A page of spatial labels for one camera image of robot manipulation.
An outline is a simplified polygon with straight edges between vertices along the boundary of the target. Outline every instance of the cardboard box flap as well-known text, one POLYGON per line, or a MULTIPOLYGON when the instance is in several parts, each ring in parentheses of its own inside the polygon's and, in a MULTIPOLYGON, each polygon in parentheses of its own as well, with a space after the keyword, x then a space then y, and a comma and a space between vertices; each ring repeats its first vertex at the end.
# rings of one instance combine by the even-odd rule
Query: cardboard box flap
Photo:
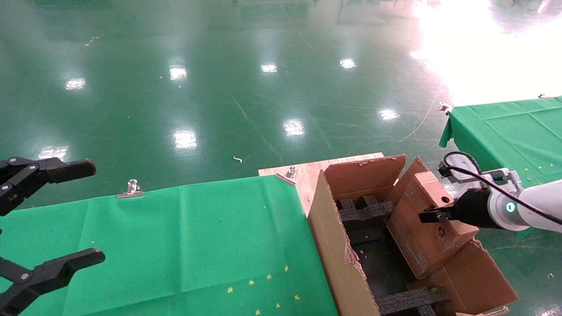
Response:
POLYGON ((341 316, 379 316, 357 255, 351 248, 330 186, 320 171, 308 217, 341 316))
POLYGON ((476 315, 518 299, 500 268, 477 240, 464 245, 445 264, 445 269, 466 308, 456 309, 457 312, 476 315))
POLYGON ((390 188, 406 165, 406 155, 330 165, 324 171, 332 194, 340 195, 373 188, 390 188))
POLYGON ((414 179, 416 173, 425 172, 425 171, 430 171, 430 170, 422 162, 420 157, 416 157, 412 162, 412 164, 408 167, 408 169, 406 169, 402 177, 400 177, 400 180, 396 182, 396 189, 398 190, 398 193, 400 195, 404 193, 404 191, 408 187, 408 184, 410 184, 410 181, 414 179))

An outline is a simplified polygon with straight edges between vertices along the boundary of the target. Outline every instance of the green tablecloth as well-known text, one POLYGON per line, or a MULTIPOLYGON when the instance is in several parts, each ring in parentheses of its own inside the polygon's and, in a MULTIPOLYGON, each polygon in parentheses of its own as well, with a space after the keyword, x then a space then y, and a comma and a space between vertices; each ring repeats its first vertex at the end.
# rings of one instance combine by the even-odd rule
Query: green tablecloth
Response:
POLYGON ((27 268, 107 257, 23 315, 337 315, 297 191, 275 176, 16 210, 0 228, 0 255, 27 268))
POLYGON ((456 107, 439 145, 451 138, 482 170, 516 170, 525 187, 562 179, 562 97, 456 107))

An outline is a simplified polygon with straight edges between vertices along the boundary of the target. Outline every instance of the green floor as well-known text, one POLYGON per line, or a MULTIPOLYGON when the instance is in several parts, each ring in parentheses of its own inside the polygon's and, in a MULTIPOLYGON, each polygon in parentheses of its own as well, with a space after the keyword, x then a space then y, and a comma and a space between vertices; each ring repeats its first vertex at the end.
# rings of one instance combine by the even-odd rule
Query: green floor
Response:
MULTIPOLYGON (((559 1, 424 2, 0 1, 0 159, 96 162, 24 207, 381 151, 434 169, 440 101, 562 94, 559 1)), ((562 315, 557 234, 479 238, 511 315, 562 315)))

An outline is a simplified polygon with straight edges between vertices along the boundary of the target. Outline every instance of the black cable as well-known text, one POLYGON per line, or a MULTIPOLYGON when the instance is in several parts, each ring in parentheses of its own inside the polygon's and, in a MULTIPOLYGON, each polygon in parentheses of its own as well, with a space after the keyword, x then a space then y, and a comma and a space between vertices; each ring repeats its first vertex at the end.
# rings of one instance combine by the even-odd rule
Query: black cable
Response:
POLYGON ((498 186, 496 183, 494 183, 493 181, 490 181, 490 180, 486 179, 486 178, 483 177, 482 175, 473 173, 472 171, 469 171, 469 170, 466 170, 466 169, 463 169, 463 168, 459 168, 459 167, 455 167, 455 166, 448 165, 448 163, 447 163, 447 161, 445 161, 445 159, 443 159, 443 161, 444 161, 445 164, 447 165, 447 166, 446 166, 447 169, 449 169, 449 170, 455 170, 455 171, 458 171, 458 172, 460 172, 460 173, 464 173, 464 174, 467 174, 467 175, 471 175, 471 176, 477 178, 478 180, 484 182, 485 184, 491 186, 492 188, 498 190, 500 193, 502 193, 503 195, 505 195, 505 196, 507 196, 508 198, 512 199, 513 201, 515 201, 515 202, 517 202, 517 203, 519 203, 519 204, 525 206, 525 207, 526 207, 527 209, 529 209, 531 212, 533 212, 533 213, 535 213, 535 214, 537 214, 537 215, 539 215, 539 216, 542 216, 542 217, 544 217, 544 218, 546 218, 546 219, 548 219, 548 220, 551 220, 552 222, 554 222, 554 223, 556 223, 556 224, 558 224, 558 225, 562 225, 562 219, 556 218, 556 217, 554 217, 554 216, 552 216, 552 215, 550 215, 550 214, 546 214, 546 213, 544 213, 543 211, 541 211, 540 209, 538 209, 538 208, 532 206, 531 204, 529 204, 529 203, 527 203, 527 202, 524 202, 523 200, 520 200, 518 197, 516 197, 516 196, 514 196, 513 194, 509 193, 508 191, 502 189, 502 188, 501 188, 500 186, 498 186))
POLYGON ((482 174, 482 170, 480 170, 480 166, 478 165, 478 163, 476 162, 476 159, 474 159, 473 156, 471 156, 469 153, 464 152, 464 151, 451 151, 450 153, 448 153, 447 155, 445 155, 445 157, 443 157, 443 162, 447 165, 447 166, 451 166, 448 162, 447 162, 447 158, 451 155, 463 155, 466 158, 468 158, 468 160, 470 160, 470 162, 472 162, 472 164, 476 167, 476 170, 478 170, 478 174, 482 174))

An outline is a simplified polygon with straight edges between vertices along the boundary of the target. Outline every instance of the metal binder clip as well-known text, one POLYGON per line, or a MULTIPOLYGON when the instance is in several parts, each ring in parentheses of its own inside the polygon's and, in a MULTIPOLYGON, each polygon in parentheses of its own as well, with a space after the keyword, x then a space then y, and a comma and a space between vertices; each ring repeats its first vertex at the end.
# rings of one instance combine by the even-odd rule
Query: metal binder clip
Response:
POLYGON ((297 174, 297 167, 291 166, 286 174, 283 175, 283 174, 277 172, 277 174, 275 176, 277 178, 295 186, 295 185, 297 185, 297 182, 295 180, 293 180, 293 178, 296 174, 297 174))
POLYGON ((117 198, 137 197, 143 196, 144 191, 141 191, 136 179, 131 179, 127 182, 127 192, 117 195, 117 198))

